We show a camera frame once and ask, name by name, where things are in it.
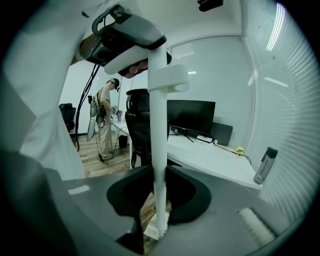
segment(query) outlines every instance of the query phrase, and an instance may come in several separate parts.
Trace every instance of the trash can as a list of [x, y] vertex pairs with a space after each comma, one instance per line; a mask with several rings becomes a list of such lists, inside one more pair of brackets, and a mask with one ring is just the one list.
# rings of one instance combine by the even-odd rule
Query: trash can
[[120, 148], [125, 148], [128, 144], [128, 137], [125, 135], [120, 135], [119, 136], [119, 147]]

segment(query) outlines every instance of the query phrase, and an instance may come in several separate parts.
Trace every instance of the white desk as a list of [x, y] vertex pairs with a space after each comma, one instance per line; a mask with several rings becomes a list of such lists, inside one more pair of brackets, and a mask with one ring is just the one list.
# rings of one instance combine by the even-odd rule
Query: white desk
[[[126, 121], [114, 120], [113, 125], [118, 130], [127, 127]], [[122, 131], [129, 136], [130, 156], [132, 156], [129, 131], [127, 128], [123, 128]], [[213, 144], [202, 145], [194, 138], [191, 140], [194, 143], [183, 136], [169, 135], [167, 158], [185, 168], [233, 181], [248, 188], [257, 190], [263, 188], [254, 182], [256, 172], [245, 157], [232, 154]]]

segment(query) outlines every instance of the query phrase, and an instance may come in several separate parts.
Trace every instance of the shoe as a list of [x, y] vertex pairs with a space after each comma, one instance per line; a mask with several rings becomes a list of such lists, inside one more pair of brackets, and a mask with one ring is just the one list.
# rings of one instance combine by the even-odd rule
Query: shoe
[[98, 156], [99, 156], [99, 159], [100, 159], [101, 162], [104, 162], [104, 161], [107, 161], [107, 160], [110, 160], [110, 159], [114, 158], [113, 154], [109, 155], [109, 156], [102, 156], [102, 155], [99, 154]]

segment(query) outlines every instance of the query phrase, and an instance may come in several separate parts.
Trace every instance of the white pipe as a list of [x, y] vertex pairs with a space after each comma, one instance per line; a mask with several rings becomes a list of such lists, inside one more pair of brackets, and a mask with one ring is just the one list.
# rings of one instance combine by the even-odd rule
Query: white pipe
[[148, 53], [148, 91], [150, 94], [150, 131], [152, 167], [154, 173], [154, 197], [159, 237], [165, 233], [166, 212], [166, 167], [167, 167], [167, 91], [155, 88], [153, 74], [167, 66], [167, 44]]

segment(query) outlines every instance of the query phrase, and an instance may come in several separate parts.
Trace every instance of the computer monitor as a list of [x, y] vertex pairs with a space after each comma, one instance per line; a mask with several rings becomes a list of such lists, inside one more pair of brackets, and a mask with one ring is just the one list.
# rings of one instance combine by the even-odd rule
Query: computer monitor
[[210, 133], [215, 102], [199, 100], [168, 100], [167, 118], [173, 127]]

